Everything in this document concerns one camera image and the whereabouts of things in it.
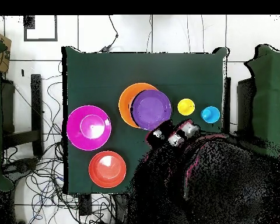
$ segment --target yellow bowl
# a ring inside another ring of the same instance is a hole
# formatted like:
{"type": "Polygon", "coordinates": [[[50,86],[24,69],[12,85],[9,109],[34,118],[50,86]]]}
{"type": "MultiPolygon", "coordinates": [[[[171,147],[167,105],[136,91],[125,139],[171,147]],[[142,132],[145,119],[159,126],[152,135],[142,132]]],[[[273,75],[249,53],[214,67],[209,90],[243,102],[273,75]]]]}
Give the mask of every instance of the yellow bowl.
{"type": "Polygon", "coordinates": [[[195,104],[190,99],[182,99],[177,105],[178,112],[181,115],[187,116],[195,110],[195,104]]]}

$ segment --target black cable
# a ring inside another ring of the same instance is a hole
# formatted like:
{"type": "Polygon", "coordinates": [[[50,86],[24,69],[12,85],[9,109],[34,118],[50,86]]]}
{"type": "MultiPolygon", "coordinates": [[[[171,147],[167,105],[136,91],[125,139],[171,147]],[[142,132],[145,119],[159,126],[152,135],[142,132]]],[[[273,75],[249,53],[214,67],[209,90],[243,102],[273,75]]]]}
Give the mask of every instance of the black cable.
{"type": "Polygon", "coordinates": [[[189,52],[191,53],[190,37],[189,37],[189,25],[188,25],[188,15],[187,15],[187,30],[188,30],[188,40],[189,40],[189,52]]]}
{"type": "Polygon", "coordinates": [[[150,18],[149,18],[149,23],[150,23],[150,28],[151,28],[151,31],[148,35],[148,39],[147,39],[147,44],[146,44],[146,52],[147,52],[147,49],[148,49],[148,41],[149,41],[149,37],[151,36],[151,33],[152,33],[152,23],[151,23],[151,19],[152,19],[152,15],[150,15],[150,18]]]}
{"type": "Polygon", "coordinates": [[[204,52],[204,24],[203,24],[202,15],[201,15],[201,21],[202,21],[202,46],[203,46],[203,52],[204,52]]]}
{"type": "Polygon", "coordinates": [[[115,42],[116,39],[118,38],[118,32],[117,32],[116,28],[115,28],[114,25],[113,25],[113,22],[112,22],[112,20],[111,20],[110,15],[109,15],[109,20],[110,20],[110,22],[111,22],[111,24],[112,24],[112,26],[113,26],[114,31],[116,32],[115,39],[113,40],[113,42],[112,42],[110,45],[108,45],[107,47],[103,47],[99,52],[95,52],[95,53],[109,52],[109,51],[110,51],[110,48],[112,47],[112,45],[114,44],[114,42],[115,42]]]}

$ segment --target blue cup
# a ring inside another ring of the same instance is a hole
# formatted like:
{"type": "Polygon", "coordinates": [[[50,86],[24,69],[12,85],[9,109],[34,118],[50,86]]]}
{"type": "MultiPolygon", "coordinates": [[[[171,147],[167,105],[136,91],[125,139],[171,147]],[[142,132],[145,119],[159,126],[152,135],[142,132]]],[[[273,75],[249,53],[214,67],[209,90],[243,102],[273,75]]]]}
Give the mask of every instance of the blue cup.
{"type": "Polygon", "coordinates": [[[201,118],[208,124],[213,124],[219,120],[220,111],[216,107],[207,107],[201,111],[201,118]]]}

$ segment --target dark green table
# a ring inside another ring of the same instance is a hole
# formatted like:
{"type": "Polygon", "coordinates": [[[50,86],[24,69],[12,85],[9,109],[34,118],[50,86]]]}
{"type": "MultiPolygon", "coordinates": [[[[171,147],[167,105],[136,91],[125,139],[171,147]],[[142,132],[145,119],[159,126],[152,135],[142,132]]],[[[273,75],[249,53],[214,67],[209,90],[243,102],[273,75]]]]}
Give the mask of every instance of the dark green table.
{"type": "Polygon", "coordinates": [[[171,101],[175,124],[186,119],[177,111],[177,103],[183,98],[192,99],[195,111],[189,117],[202,130],[219,132],[221,121],[207,124],[200,112],[207,106],[222,108],[222,68],[227,51],[220,48],[214,54],[88,54],[66,47],[63,56],[67,58],[68,115],[77,107],[95,105],[109,115],[112,126],[109,140],[100,149],[86,152],[68,141],[68,192],[121,193],[129,185],[139,159],[149,150],[145,143],[148,131],[130,127],[118,110],[121,93],[133,83],[147,82],[165,93],[171,101]],[[98,187],[88,174],[91,158],[107,150],[119,153],[127,164],[124,181],[111,189],[98,187]]]}

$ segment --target wire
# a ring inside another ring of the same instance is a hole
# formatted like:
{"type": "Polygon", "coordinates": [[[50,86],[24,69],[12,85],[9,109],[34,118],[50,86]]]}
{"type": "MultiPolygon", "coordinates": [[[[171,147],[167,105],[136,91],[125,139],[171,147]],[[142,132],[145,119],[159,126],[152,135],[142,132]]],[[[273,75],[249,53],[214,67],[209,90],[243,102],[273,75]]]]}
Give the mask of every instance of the wire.
{"type": "Polygon", "coordinates": [[[95,52],[95,53],[109,52],[109,51],[110,51],[110,48],[112,47],[112,45],[114,44],[114,42],[115,42],[116,39],[118,38],[118,32],[117,32],[116,28],[115,28],[114,25],[113,25],[113,22],[112,22],[112,20],[111,20],[110,15],[108,15],[108,16],[109,16],[109,20],[110,20],[110,22],[111,22],[111,24],[112,24],[112,26],[113,26],[113,29],[114,29],[114,31],[116,32],[115,39],[113,40],[113,42],[112,42],[110,45],[108,45],[107,47],[103,47],[100,51],[95,52]]]}
{"type": "Polygon", "coordinates": [[[189,40],[189,53],[191,53],[190,37],[189,37],[189,25],[188,25],[188,15],[187,15],[187,30],[188,30],[188,40],[189,40]]]}
{"type": "Polygon", "coordinates": [[[149,23],[150,23],[151,31],[150,31],[150,33],[149,33],[149,35],[148,35],[148,39],[147,39],[146,52],[147,52],[147,49],[148,49],[148,41],[149,41],[149,38],[150,38],[150,36],[151,36],[151,34],[152,34],[152,23],[151,23],[151,20],[152,20],[152,15],[150,15],[150,18],[149,18],[149,23]]]}
{"type": "Polygon", "coordinates": [[[55,77],[59,77],[59,76],[62,76],[62,75],[51,76],[51,77],[49,77],[49,78],[42,78],[42,80],[49,80],[49,79],[51,79],[51,78],[55,78],[55,77]]]}
{"type": "Polygon", "coordinates": [[[203,24],[202,15],[201,15],[201,21],[202,21],[202,46],[203,46],[203,52],[204,52],[204,24],[203,24]]]}

